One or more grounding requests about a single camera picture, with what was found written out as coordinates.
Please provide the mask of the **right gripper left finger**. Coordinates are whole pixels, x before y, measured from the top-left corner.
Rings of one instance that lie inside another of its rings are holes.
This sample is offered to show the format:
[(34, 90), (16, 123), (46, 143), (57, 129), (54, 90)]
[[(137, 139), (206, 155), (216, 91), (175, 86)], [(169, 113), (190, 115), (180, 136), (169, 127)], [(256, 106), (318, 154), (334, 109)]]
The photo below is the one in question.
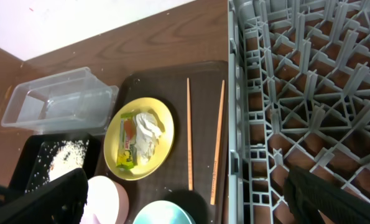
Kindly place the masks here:
[(0, 223), (80, 223), (87, 194), (82, 168), (26, 194), (0, 186)]

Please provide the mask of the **pink white bowl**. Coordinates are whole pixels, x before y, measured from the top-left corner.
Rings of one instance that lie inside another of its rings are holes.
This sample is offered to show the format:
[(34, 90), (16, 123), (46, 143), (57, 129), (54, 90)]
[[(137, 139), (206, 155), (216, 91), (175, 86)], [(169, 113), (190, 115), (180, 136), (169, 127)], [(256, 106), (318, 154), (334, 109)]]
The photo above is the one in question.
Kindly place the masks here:
[(129, 197), (124, 187), (99, 175), (88, 180), (88, 194), (80, 224), (123, 224), (129, 213)]

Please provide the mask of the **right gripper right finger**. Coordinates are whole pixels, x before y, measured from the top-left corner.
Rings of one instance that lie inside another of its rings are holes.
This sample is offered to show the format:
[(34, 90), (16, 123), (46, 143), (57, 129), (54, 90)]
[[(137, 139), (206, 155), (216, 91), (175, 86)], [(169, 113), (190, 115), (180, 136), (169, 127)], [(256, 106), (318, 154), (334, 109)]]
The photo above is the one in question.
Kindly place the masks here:
[(335, 223), (370, 224), (370, 203), (298, 166), (290, 169), (283, 193), (299, 223), (324, 223), (324, 214)]

